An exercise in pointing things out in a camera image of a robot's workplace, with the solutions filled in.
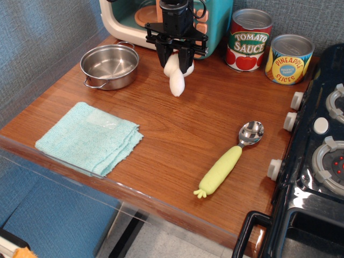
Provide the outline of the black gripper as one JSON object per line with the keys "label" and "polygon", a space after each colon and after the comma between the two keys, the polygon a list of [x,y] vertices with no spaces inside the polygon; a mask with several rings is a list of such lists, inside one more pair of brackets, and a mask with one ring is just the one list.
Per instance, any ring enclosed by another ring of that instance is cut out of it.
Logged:
{"label": "black gripper", "polygon": [[208,36],[194,27],[195,19],[207,14],[204,1],[203,11],[197,14],[193,1],[159,1],[162,11],[161,23],[146,23],[146,41],[156,46],[161,66],[164,68],[173,50],[178,49],[179,67],[184,77],[194,69],[194,54],[206,56]]}

